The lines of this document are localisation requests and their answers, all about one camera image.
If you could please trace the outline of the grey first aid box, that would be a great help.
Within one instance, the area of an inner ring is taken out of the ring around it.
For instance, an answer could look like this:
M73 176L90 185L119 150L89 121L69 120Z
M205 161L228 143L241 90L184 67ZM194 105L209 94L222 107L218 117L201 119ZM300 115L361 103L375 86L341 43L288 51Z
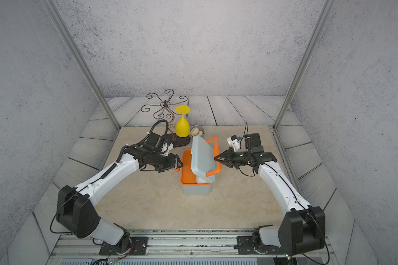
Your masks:
M199 178L193 173L192 164L192 154L191 150L185 150L182 153L182 163L181 168L180 183L182 190L187 195L207 195L212 191L211 183L198 183Z

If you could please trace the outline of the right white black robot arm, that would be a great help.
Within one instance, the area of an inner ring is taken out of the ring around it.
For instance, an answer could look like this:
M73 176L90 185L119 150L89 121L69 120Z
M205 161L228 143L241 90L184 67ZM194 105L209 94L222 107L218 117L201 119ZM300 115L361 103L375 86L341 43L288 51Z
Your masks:
M325 239L326 216L319 206L312 206L283 174L276 157L271 152L237 151L229 148L214 157L229 168L240 170L250 166L269 186L284 213L280 226L256 227L252 234L252 246L258 254L282 251L286 256L303 255L328 249Z

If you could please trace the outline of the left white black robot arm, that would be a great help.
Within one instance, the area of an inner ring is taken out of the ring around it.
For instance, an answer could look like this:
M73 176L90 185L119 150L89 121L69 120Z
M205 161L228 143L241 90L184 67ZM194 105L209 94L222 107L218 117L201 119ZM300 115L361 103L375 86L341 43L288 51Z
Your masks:
M52 221L80 239L90 237L110 245L117 255L129 254L133 248L129 231L101 218L95 206L132 173L162 173L182 168L180 157L171 153L171 149L171 143L152 130L140 142L122 146L112 164L85 182L75 187L66 185L59 191Z

